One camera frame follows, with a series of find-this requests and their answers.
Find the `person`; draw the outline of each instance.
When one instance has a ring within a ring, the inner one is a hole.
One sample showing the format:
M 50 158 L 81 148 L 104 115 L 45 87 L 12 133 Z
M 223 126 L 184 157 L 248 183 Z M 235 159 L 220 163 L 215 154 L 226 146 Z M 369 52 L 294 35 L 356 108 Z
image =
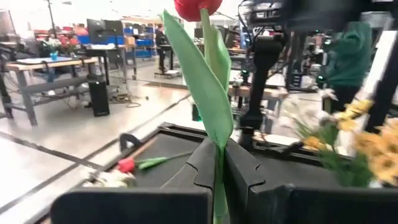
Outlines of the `person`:
M 323 99 L 323 110 L 328 113 L 344 111 L 362 86 L 369 70 L 372 54 L 372 32 L 367 22 L 349 22 L 328 46 L 328 65 L 322 75 L 326 87 L 334 91 L 337 100 Z
M 164 60 L 166 58 L 166 54 L 160 46 L 167 43 L 167 38 L 166 38 L 166 35 L 164 34 L 164 27 L 162 24 L 159 24 L 157 26 L 155 35 L 156 35 L 155 43 L 156 43 L 156 47 L 157 47 L 156 49 L 157 49 L 157 54 L 159 55 L 159 70 L 162 73 L 164 73 L 165 72 Z

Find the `red rose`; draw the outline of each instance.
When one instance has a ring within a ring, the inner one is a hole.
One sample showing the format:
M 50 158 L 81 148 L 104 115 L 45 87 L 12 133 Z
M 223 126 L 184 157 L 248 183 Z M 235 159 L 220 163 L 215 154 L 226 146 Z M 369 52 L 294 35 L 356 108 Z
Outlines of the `red rose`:
M 174 0 L 178 14 L 188 22 L 200 21 L 200 9 L 208 9 L 209 15 L 213 15 L 222 2 L 223 0 Z

